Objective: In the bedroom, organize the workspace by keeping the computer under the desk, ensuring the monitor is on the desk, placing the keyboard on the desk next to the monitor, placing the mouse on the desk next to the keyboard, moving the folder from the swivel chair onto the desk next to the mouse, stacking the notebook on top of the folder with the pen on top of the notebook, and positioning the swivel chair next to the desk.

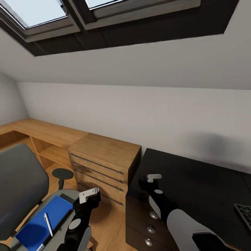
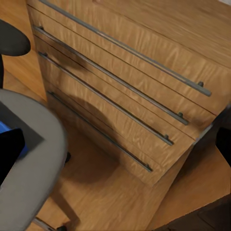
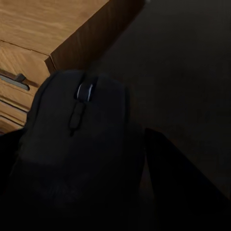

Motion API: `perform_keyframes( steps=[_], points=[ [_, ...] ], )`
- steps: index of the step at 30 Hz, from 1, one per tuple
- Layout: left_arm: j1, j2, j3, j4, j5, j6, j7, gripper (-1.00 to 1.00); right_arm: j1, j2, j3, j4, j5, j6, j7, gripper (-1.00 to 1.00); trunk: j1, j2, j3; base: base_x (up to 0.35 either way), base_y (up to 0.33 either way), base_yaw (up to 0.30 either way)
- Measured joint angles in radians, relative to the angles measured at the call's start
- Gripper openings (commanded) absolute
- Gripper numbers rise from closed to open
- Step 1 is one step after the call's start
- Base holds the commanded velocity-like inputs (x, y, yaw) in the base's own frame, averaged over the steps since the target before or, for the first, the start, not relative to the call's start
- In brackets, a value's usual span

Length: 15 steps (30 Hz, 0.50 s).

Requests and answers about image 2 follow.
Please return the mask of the folder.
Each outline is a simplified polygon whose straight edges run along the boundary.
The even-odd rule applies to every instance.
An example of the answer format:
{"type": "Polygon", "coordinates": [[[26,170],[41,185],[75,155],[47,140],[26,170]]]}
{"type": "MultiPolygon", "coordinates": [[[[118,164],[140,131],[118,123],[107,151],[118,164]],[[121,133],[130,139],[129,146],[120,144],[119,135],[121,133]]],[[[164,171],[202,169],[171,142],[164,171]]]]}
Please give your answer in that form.
{"type": "MultiPolygon", "coordinates": [[[[0,120],[0,133],[9,131],[10,129],[0,120]]],[[[24,154],[26,151],[28,151],[27,145],[25,144],[25,147],[21,151],[20,155],[24,154]]]]}

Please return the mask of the swivel chair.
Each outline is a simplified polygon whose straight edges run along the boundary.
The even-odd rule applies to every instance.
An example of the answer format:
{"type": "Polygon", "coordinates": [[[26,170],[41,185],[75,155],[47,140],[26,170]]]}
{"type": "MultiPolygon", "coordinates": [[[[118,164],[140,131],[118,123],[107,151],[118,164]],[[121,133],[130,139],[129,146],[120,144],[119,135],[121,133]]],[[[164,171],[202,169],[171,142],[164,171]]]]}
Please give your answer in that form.
{"type": "Polygon", "coordinates": [[[44,231],[67,231],[65,225],[54,228],[37,217],[71,158],[65,128],[39,101],[3,88],[1,55],[22,56],[30,49],[23,32],[0,20],[0,120],[10,130],[22,129],[28,148],[0,186],[0,231],[26,231],[31,222],[44,231]]]}

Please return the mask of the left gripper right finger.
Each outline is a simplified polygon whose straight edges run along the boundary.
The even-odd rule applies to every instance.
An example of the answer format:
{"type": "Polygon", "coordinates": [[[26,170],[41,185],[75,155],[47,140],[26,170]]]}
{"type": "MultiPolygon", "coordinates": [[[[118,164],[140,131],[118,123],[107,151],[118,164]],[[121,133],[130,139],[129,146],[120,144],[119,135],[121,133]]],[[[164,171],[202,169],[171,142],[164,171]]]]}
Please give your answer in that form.
{"type": "Polygon", "coordinates": [[[226,128],[220,128],[217,139],[216,146],[226,159],[226,161],[231,166],[231,130],[226,128]]]}

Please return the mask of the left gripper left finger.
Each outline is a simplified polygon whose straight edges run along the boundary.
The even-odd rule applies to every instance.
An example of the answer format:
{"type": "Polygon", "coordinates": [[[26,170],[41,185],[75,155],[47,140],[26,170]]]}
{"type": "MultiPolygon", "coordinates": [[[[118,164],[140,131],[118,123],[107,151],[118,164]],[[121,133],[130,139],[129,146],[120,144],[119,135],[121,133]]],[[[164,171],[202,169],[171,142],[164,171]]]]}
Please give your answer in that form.
{"type": "Polygon", "coordinates": [[[25,147],[22,129],[0,133],[0,186],[25,147]]]}

